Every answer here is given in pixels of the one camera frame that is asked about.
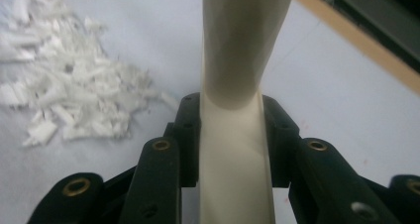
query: metal screw hole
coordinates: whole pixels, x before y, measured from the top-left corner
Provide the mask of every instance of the metal screw hole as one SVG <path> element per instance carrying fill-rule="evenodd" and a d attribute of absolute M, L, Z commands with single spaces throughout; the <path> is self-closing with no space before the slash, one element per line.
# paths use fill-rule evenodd
<path fill-rule="evenodd" d="M 167 141 L 157 141 L 152 147 L 157 151 L 164 151 L 170 147 L 170 143 Z"/>
<path fill-rule="evenodd" d="M 156 204 L 152 204 L 140 210 L 140 214 L 142 215 L 143 219 L 151 219 L 152 217 L 156 216 L 158 213 L 158 206 Z"/>
<path fill-rule="evenodd" d="M 365 203 L 353 202 L 351 207 L 354 213 L 366 221 L 376 221 L 379 218 L 376 211 Z"/>
<path fill-rule="evenodd" d="M 76 196 L 89 189 L 90 180 L 85 177 L 79 177 L 70 181 L 62 190 L 64 196 Z"/>
<path fill-rule="evenodd" d="M 416 193 L 417 195 L 420 195 L 420 181 L 408 179 L 407 180 L 407 187 L 412 192 Z"/>
<path fill-rule="evenodd" d="M 322 144 L 320 142 L 310 142 L 308 144 L 308 146 L 310 148 L 312 148 L 313 150 L 316 150 L 316 151 L 319 151 L 319 152 L 323 152 L 323 151 L 327 150 L 327 148 L 328 148 L 327 145 Z"/>

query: white surface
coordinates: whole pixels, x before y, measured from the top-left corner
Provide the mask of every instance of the white surface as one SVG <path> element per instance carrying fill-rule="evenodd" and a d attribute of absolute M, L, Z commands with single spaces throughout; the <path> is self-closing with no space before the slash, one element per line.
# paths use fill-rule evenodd
<path fill-rule="evenodd" d="M 102 41 L 110 57 L 148 68 L 156 87 L 177 98 L 199 91 L 201 0 L 64 1 L 79 16 L 107 25 Z M 13 66 L 0 65 L 0 79 L 21 70 Z M 420 175 L 420 97 L 295 1 L 262 78 L 262 93 L 279 101 L 302 137 L 329 141 L 359 174 L 383 185 L 398 173 Z M 0 223 L 27 221 L 69 174 L 92 171 L 107 180 L 130 168 L 143 143 L 161 136 L 175 114 L 156 104 L 151 114 L 134 119 L 132 139 L 64 143 L 55 135 L 46 147 L 24 149 L 23 124 L 33 115 L 0 108 Z M 286 193 L 274 191 L 277 223 L 294 220 Z M 197 222 L 195 194 L 183 190 L 183 223 Z"/>

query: pile of plastic scraps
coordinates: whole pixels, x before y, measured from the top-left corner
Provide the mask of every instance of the pile of plastic scraps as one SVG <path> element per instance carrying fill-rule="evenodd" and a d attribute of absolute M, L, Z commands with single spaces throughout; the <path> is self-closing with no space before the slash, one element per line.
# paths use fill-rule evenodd
<path fill-rule="evenodd" d="M 151 99 L 177 109 L 136 67 L 106 57 L 103 26 L 80 22 L 62 0 L 14 0 L 0 32 L 0 63 L 25 62 L 28 71 L 0 84 L 0 104 L 36 110 L 24 146 L 45 145 L 63 125 L 63 137 L 125 137 L 130 114 Z"/>

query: white plastic strip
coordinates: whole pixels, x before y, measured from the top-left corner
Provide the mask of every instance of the white plastic strip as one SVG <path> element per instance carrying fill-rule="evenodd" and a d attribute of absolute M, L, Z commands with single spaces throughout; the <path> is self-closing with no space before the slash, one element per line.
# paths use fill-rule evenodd
<path fill-rule="evenodd" d="M 263 70 L 290 0 L 203 0 L 200 223 L 275 223 Z"/>

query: wooden edge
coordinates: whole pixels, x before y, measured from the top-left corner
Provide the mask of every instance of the wooden edge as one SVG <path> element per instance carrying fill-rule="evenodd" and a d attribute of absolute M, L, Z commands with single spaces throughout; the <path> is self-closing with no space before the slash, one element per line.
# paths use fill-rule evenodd
<path fill-rule="evenodd" d="M 322 0 L 297 0 L 405 86 L 420 95 L 420 74 Z"/>

